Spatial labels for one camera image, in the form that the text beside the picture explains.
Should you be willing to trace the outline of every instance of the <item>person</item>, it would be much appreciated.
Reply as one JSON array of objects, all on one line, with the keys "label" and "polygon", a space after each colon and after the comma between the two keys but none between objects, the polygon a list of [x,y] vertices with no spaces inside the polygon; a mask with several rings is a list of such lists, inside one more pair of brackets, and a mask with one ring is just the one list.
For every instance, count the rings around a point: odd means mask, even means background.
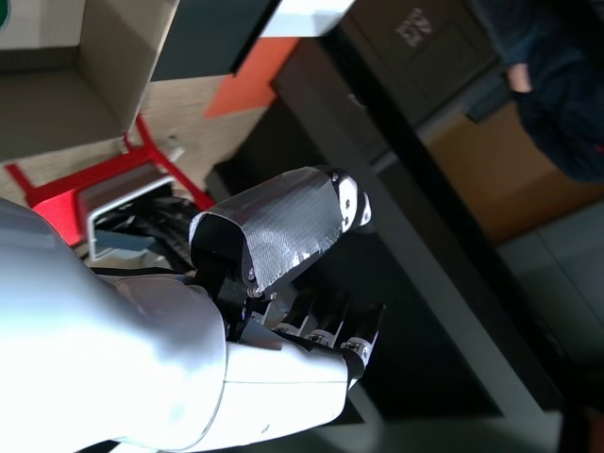
[{"label": "person", "polygon": [[537,148],[572,179],[604,181],[604,76],[560,10],[543,0],[473,4]]}]

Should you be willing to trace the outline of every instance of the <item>person's hand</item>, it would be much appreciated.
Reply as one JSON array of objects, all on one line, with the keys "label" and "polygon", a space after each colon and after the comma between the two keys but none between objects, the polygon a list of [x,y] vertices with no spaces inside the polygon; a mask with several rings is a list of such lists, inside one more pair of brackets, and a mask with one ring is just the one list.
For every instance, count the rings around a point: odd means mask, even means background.
[{"label": "person's hand", "polygon": [[514,64],[508,69],[508,80],[513,92],[532,92],[529,66],[526,63]]}]

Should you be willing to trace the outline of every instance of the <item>wooden floor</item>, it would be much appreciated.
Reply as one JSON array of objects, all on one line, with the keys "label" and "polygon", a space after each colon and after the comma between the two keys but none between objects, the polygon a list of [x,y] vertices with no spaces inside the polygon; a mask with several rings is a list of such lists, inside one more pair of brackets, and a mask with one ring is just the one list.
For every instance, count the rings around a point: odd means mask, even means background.
[{"label": "wooden floor", "polygon": [[[142,105],[143,116],[158,141],[174,135],[181,142],[186,152],[176,164],[200,187],[212,165],[232,155],[265,112],[265,108],[249,109],[204,119],[203,113],[221,80],[221,76],[216,76],[153,82]],[[119,141],[95,143],[22,159],[19,163],[34,184],[43,184],[115,156],[120,149]],[[0,197],[25,202],[4,169],[0,169]]]}]

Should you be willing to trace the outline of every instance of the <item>robotic hand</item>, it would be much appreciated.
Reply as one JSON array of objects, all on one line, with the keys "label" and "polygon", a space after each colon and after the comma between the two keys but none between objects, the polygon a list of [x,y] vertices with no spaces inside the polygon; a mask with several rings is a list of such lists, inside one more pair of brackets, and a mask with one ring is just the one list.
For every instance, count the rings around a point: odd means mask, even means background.
[{"label": "robotic hand", "polygon": [[98,275],[40,216],[0,200],[4,447],[64,453],[112,439],[204,451],[333,420],[369,361],[382,307],[339,346],[340,302],[307,338],[307,293],[274,330],[262,323],[280,285],[370,218],[354,179],[304,168],[200,214],[195,277]]}]

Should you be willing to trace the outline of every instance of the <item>orange wall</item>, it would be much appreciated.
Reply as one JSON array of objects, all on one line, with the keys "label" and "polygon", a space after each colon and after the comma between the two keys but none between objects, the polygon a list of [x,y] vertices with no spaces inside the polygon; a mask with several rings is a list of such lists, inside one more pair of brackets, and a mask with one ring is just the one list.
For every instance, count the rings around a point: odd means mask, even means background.
[{"label": "orange wall", "polygon": [[604,195],[604,185],[577,183],[556,169],[532,144],[513,104],[480,125],[459,117],[427,145],[496,242]]}]

